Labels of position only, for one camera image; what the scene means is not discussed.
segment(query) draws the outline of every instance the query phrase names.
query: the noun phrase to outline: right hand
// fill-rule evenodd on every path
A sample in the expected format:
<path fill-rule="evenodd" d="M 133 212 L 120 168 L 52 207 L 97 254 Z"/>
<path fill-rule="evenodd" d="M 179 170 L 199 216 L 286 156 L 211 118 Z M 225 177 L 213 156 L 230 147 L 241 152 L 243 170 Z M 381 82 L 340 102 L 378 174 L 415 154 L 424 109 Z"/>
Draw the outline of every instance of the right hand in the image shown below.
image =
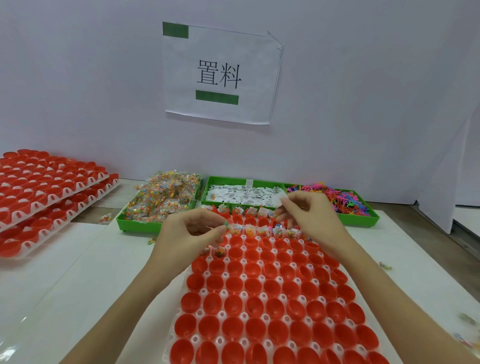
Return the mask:
<path fill-rule="evenodd" d="M 281 201 L 282 206 L 275 210 L 276 220 L 294 220 L 294 225 L 299 225 L 332 258 L 341 261 L 352 244 L 357 244 L 323 193 L 294 191 Z"/>

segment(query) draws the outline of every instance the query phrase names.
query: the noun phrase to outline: paper sign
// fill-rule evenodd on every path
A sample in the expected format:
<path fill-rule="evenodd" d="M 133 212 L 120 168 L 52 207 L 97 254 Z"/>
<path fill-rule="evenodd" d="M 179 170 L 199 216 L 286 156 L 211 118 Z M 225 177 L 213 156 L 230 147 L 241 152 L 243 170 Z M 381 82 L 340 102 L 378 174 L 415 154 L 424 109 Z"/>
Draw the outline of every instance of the paper sign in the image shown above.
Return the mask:
<path fill-rule="evenodd" d="M 282 47 L 270 34 L 164 22 L 165 111 L 268 124 Z"/>

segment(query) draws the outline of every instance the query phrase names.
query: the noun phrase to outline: stacked trays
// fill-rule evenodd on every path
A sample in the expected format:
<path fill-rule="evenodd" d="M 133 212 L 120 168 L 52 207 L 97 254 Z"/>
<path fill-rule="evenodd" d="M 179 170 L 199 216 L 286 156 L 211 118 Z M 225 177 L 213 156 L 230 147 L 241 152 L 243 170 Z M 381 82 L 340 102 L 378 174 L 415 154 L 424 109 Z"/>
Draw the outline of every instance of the stacked trays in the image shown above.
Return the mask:
<path fill-rule="evenodd" d="M 119 183 L 117 174 L 108 175 L 95 162 L 26 149 L 3 156 L 1 258 L 24 258 Z"/>
<path fill-rule="evenodd" d="M 336 260 L 313 242 L 241 233 L 223 257 L 192 263 L 164 361 L 388 364 Z"/>

